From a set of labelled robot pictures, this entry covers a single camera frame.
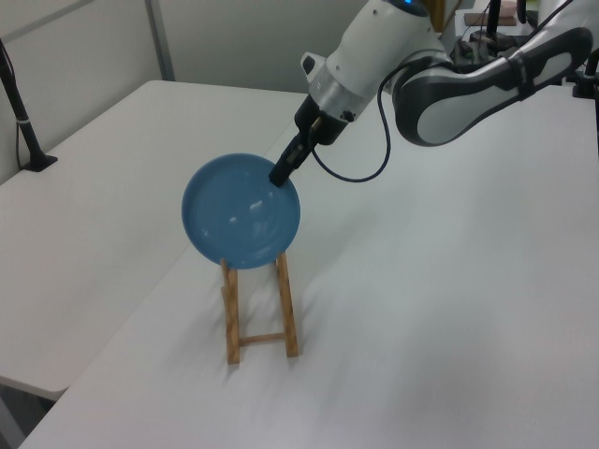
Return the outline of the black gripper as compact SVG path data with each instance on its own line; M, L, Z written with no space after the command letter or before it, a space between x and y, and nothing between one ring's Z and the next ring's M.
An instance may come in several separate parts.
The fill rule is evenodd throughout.
M348 125L348 122L328 115L310 95L301 103L294 122L299 133L285 147L269 174L270 182L276 187L282 187L292 172L303 164L313 152L314 145L331 145Z

